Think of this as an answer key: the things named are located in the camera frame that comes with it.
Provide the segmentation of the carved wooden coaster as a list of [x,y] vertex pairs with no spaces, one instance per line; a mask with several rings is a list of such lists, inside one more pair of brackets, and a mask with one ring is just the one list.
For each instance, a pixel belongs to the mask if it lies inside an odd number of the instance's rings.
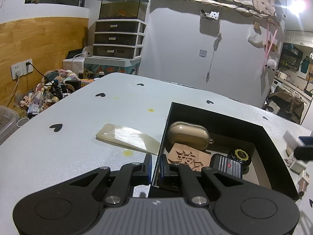
[[212,154],[205,153],[187,145],[175,143],[169,152],[169,163],[187,165],[192,171],[201,171],[203,167],[210,165]]

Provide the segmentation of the black box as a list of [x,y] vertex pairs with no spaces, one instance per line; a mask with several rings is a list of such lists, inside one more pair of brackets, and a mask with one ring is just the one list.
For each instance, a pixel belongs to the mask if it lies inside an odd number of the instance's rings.
[[261,186],[281,192],[294,201],[299,199],[290,171],[263,126],[174,102],[169,110],[160,154],[170,151],[172,144],[167,132],[170,125],[178,121],[204,126],[214,139],[211,149],[217,152],[227,153],[235,148],[246,151]]

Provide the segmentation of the black ribbed case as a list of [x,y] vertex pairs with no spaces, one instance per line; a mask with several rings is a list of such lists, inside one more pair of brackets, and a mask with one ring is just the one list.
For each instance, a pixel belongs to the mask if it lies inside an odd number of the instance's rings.
[[210,161],[210,167],[242,179],[243,175],[242,164],[224,155],[213,154]]

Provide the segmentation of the black round gold-label tin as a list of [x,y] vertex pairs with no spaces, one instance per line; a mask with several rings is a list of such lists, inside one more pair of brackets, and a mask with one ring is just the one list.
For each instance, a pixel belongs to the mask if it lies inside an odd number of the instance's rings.
[[241,163],[244,169],[248,168],[251,164],[251,155],[243,149],[232,149],[228,156]]

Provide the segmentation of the beige earbud case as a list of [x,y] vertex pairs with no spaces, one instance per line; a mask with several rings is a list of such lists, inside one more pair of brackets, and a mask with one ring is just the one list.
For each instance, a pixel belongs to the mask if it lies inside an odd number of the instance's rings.
[[170,125],[167,138],[172,145],[183,144],[201,151],[214,143],[214,139],[204,126],[183,121],[176,121]]

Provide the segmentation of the white cube box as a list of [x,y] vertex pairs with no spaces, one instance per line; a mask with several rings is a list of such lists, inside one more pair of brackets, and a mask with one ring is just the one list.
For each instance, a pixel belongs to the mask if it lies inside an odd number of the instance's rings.
[[286,142],[286,155],[287,158],[285,159],[286,165],[289,169],[296,174],[300,174],[303,170],[306,170],[307,164],[304,161],[297,160],[294,157],[293,151],[296,148],[298,138],[296,138],[289,130],[285,132],[283,135],[283,139]]

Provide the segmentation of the cream flat box lid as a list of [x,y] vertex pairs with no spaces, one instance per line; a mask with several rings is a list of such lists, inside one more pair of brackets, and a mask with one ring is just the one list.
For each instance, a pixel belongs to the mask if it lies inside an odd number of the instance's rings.
[[159,154],[160,143],[143,132],[126,126],[105,124],[96,139],[140,152]]

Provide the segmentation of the painted teal cabinet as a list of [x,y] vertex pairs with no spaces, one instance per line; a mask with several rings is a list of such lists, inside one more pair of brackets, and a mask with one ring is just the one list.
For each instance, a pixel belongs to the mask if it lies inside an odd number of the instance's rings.
[[124,73],[137,75],[141,59],[118,60],[111,58],[87,57],[84,61],[84,76],[86,78],[100,78],[110,73]]

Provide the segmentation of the pile of plush toys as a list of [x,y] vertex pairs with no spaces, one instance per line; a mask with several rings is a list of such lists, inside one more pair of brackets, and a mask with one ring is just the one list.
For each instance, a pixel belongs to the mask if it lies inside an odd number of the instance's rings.
[[71,70],[49,70],[42,75],[35,88],[21,97],[15,97],[15,105],[34,116],[80,88],[81,79]]

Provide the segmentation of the clear plastic storage bin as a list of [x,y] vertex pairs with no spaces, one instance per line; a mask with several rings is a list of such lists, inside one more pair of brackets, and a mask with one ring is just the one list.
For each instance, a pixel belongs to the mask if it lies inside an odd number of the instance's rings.
[[16,130],[20,117],[11,108],[0,106],[0,145],[2,145]]

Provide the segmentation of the white three-drawer cabinet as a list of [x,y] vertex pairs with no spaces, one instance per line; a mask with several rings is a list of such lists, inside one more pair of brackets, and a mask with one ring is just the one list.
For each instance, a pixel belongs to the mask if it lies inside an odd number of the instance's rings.
[[97,20],[93,55],[120,60],[141,58],[146,23],[138,19]]

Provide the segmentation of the glass fish tank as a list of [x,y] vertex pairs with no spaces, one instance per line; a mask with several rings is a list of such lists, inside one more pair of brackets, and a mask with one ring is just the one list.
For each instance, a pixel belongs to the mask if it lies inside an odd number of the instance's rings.
[[148,0],[101,0],[99,20],[137,19],[145,21]]

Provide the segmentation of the white wall power socket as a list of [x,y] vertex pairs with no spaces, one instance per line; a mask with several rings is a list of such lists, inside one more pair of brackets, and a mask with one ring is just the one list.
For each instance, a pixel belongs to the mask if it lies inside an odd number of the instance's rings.
[[32,65],[27,65],[27,63],[33,63],[32,59],[28,59],[26,61],[18,62],[11,66],[11,76],[12,80],[17,79],[18,77],[27,75],[33,72]]

